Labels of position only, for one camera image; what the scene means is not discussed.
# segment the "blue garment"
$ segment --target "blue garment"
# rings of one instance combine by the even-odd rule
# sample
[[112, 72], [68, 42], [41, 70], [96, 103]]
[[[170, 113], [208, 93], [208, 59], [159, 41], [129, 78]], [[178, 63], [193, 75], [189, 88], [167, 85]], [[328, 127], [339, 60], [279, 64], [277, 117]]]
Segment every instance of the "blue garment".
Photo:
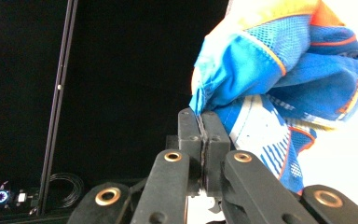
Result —
[[358, 108], [353, 31], [311, 25], [310, 15], [206, 36], [195, 67], [196, 115], [215, 111], [236, 149], [252, 151], [294, 192], [303, 189], [296, 156], [314, 127], [335, 128]]

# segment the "coiled cable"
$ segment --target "coiled cable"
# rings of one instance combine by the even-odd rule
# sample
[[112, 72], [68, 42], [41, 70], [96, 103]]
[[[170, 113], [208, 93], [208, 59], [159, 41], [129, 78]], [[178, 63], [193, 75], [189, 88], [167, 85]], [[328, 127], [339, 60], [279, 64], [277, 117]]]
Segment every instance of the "coiled cable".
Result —
[[62, 204], [58, 206], [59, 208], [70, 207], [82, 196], [84, 191], [84, 183], [79, 176], [70, 173], [58, 173], [50, 177], [50, 182], [55, 180], [69, 181], [74, 186], [72, 192], [64, 199], [62, 199]]

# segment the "black background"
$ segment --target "black background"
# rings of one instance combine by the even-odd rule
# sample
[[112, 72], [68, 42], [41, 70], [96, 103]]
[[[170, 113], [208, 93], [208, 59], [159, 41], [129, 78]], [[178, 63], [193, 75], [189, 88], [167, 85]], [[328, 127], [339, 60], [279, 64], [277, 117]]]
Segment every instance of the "black background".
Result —
[[[52, 173], [148, 175], [227, 1], [79, 1]], [[0, 2], [0, 184], [38, 187], [66, 2]]]

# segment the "white wall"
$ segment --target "white wall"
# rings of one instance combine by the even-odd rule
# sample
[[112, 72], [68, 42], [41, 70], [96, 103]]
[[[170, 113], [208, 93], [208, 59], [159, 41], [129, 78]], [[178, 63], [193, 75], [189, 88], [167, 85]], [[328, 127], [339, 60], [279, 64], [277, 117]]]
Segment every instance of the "white wall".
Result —
[[[358, 0], [325, 0], [358, 38]], [[306, 185], [337, 189], [358, 204], [358, 112], [340, 130], [320, 133], [299, 156]]]

